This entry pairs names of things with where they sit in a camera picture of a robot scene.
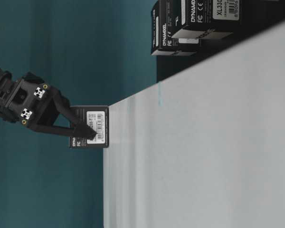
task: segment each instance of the product box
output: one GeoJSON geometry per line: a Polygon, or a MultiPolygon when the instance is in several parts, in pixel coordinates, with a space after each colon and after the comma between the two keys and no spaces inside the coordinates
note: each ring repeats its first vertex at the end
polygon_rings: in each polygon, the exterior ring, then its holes
{"type": "Polygon", "coordinates": [[[221,39],[240,29],[242,0],[169,0],[173,38],[221,39]]]}
{"type": "Polygon", "coordinates": [[[107,148],[109,147],[109,107],[108,106],[72,106],[71,110],[81,120],[97,132],[93,140],[70,137],[70,148],[107,148]]]}
{"type": "Polygon", "coordinates": [[[172,5],[168,0],[159,0],[154,5],[152,16],[152,49],[154,56],[190,56],[200,49],[197,39],[172,38],[172,5]]]}

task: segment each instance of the white table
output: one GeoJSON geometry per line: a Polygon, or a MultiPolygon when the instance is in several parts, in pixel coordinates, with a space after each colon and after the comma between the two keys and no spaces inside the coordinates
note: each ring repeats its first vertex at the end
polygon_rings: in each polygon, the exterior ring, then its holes
{"type": "Polygon", "coordinates": [[[285,228],[285,24],[110,107],[105,228],[285,228]]]}

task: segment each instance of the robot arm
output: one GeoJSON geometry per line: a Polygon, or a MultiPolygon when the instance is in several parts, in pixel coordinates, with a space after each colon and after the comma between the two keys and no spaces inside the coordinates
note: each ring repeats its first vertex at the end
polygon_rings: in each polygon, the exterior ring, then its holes
{"type": "Polygon", "coordinates": [[[58,89],[32,73],[13,82],[11,73],[0,69],[0,117],[40,133],[91,140],[96,136],[92,128],[72,113],[69,100],[58,89]],[[59,114],[73,123],[74,128],[54,126],[59,114]]]}

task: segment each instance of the white label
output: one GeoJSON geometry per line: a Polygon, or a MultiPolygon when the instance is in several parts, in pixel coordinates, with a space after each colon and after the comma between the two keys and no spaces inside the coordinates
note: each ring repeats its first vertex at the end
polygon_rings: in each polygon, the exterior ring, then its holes
{"type": "Polygon", "coordinates": [[[180,38],[179,39],[180,44],[198,44],[199,40],[198,39],[185,39],[185,38],[180,38]]]}
{"type": "Polygon", "coordinates": [[[86,123],[97,132],[93,140],[87,140],[87,144],[105,143],[105,112],[87,112],[86,123]]]}
{"type": "Polygon", "coordinates": [[[181,25],[186,23],[186,0],[181,0],[181,25]]]}
{"type": "Polygon", "coordinates": [[[213,19],[239,20],[240,0],[213,0],[213,19]]]}
{"type": "Polygon", "coordinates": [[[159,45],[159,21],[158,21],[158,17],[156,17],[156,46],[158,47],[159,45]]]}

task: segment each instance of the teal backdrop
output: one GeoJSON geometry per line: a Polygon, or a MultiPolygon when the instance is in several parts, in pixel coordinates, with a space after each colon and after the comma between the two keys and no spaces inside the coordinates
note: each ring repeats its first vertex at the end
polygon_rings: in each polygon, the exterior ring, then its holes
{"type": "MultiPolygon", "coordinates": [[[[111,105],[156,82],[154,3],[0,0],[0,66],[43,77],[73,105],[111,105]]],[[[0,228],[103,227],[103,151],[67,145],[0,120],[0,228]]]]}

